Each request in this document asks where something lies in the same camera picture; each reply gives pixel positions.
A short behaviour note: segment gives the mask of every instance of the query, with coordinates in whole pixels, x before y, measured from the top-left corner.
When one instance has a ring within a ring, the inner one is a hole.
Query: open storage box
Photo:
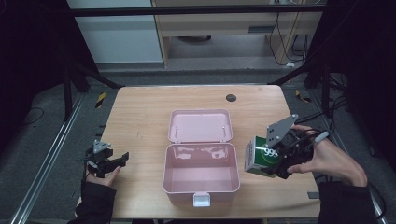
[[[230,203],[240,182],[227,110],[176,110],[171,115],[163,189],[176,205]]]

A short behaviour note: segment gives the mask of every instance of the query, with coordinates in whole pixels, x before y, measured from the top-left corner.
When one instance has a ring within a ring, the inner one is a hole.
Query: pink box lid
[[[175,110],[169,125],[172,143],[218,143],[233,138],[230,114],[225,109]]]

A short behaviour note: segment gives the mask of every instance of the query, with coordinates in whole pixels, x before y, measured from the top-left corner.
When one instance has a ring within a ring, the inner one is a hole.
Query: human hand
[[[291,128],[299,131],[311,129],[302,125],[294,125]],[[318,172],[340,178],[346,185],[356,187],[367,186],[367,176],[361,166],[327,138],[314,144],[314,155],[311,161],[293,165],[288,168],[288,172],[290,174]]]
[[[99,178],[96,177],[92,173],[87,174],[87,182],[93,183],[93,184],[99,184],[99,185],[104,185],[107,187],[110,187],[113,185],[114,180],[116,179],[117,175],[120,173],[121,167],[118,166],[110,175],[107,175],[105,178]]]

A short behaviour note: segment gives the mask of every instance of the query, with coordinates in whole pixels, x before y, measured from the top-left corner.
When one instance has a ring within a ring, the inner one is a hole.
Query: box latch
[[[210,195],[207,192],[196,192],[193,195],[192,203],[194,207],[210,206]]]

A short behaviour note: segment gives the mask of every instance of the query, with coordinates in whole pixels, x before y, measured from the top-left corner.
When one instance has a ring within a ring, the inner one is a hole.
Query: black cloth
[[[68,224],[105,224],[111,220],[116,191],[112,188],[87,183],[83,200],[76,208],[76,219]],[[341,182],[319,184],[319,224],[375,224],[375,210],[368,187],[353,187]]]
[[[319,224],[375,224],[375,210],[368,187],[353,187],[341,182],[319,184]]]
[[[76,208],[77,218],[68,224],[106,224],[113,215],[116,191],[112,188],[87,183],[82,192],[82,202]]]

